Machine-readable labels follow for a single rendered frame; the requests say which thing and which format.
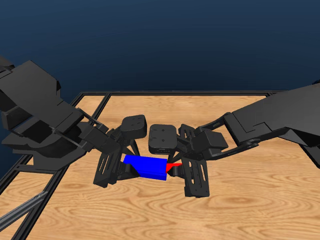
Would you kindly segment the blue hollow socket block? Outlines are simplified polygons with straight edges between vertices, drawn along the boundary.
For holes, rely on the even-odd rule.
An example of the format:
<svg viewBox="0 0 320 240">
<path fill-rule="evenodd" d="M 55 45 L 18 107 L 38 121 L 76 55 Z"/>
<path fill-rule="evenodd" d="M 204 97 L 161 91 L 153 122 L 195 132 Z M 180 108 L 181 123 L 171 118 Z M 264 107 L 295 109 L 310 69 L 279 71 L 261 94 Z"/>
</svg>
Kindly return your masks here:
<svg viewBox="0 0 320 240">
<path fill-rule="evenodd" d="M 131 164 L 142 178 L 162 181 L 167 179 L 167 159 L 165 158 L 126 155 L 123 162 Z"/>
</svg>

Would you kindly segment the silver aluminium strut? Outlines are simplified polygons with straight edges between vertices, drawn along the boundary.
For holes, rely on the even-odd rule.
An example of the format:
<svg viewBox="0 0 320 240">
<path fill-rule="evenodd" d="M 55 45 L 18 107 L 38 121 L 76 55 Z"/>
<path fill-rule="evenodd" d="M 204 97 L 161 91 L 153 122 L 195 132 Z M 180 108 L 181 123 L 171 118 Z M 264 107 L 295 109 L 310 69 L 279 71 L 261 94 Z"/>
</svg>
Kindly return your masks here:
<svg viewBox="0 0 320 240">
<path fill-rule="evenodd" d="M 41 203 L 47 196 L 47 191 L 42 191 L 34 197 L 30 198 L 26 202 L 22 203 L 18 207 L 9 211 L 5 215 L 0 217 L 0 232 L 28 213 L 32 208 Z"/>
</svg>

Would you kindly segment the thin red peg bar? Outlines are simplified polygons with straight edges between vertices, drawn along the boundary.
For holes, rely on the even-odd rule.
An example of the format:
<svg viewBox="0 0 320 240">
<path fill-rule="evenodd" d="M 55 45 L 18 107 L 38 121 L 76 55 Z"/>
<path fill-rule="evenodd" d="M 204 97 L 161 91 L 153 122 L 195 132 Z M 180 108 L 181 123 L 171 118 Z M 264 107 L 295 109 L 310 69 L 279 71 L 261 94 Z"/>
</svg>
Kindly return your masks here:
<svg viewBox="0 0 320 240">
<path fill-rule="evenodd" d="M 173 167 L 181 166 L 182 163 L 167 163 L 166 164 L 166 173 L 168 173 Z"/>
</svg>

